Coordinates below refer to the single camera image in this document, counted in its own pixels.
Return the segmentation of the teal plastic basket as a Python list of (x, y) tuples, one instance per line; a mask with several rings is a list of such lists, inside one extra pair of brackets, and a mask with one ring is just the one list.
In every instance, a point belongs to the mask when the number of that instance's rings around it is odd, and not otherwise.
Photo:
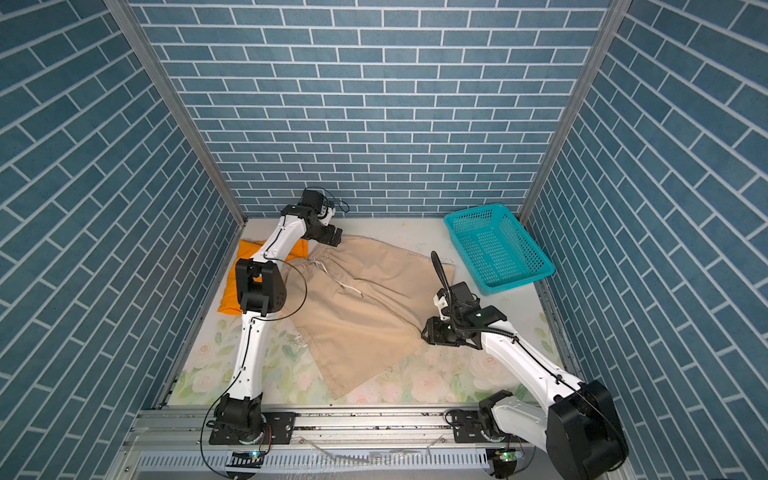
[(492, 295), (555, 273), (555, 266), (506, 206), (450, 213), (444, 224), (480, 292)]

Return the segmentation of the beige shorts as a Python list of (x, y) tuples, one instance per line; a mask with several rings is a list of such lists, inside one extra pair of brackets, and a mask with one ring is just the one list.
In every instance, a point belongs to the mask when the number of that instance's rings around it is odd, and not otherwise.
[(442, 287), (429, 257), (361, 236), (290, 261), (285, 283), (290, 319), (336, 398), (424, 345)]

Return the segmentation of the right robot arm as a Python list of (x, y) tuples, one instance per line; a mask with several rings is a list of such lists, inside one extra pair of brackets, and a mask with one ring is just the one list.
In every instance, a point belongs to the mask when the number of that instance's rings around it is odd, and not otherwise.
[(596, 479), (623, 465), (629, 448), (614, 402), (598, 381), (586, 383), (527, 342), (494, 306), (437, 301), (438, 315), (422, 332), (431, 345), (483, 350), (511, 371), (533, 396), (528, 404), (500, 390), (476, 414), (455, 413), (455, 437), (491, 442), (522, 438), (545, 451), (564, 479)]

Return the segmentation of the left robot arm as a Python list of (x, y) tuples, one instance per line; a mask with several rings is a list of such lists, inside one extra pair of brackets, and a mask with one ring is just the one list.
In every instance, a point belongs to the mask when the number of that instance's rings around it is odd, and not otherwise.
[(270, 327), (290, 317), (283, 311), (288, 299), (283, 271), (292, 266), (287, 257), (300, 240), (337, 246), (342, 230), (331, 224), (335, 213), (335, 203), (324, 198), (288, 205), (264, 245), (236, 262), (241, 339), (232, 380), (203, 423), (211, 430), (210, 444), (252, 445), (269, 438), (262, 414), (263, 363)]

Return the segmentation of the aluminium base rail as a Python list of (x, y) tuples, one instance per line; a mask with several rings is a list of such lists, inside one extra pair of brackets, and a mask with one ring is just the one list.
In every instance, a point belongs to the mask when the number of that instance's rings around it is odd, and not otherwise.
[(568, 432), (537, 409), (503, 408), (508, 435), (491, 440), (468, 406), (272, 406), (265, 439), (228, 444), (204, 427), (202, 408), (140, 413), (109, 479), (290, 479), (450, 472), (521, 479), (532, 461), (555, 479), (623, 479), (626, 453), (599, 427)]

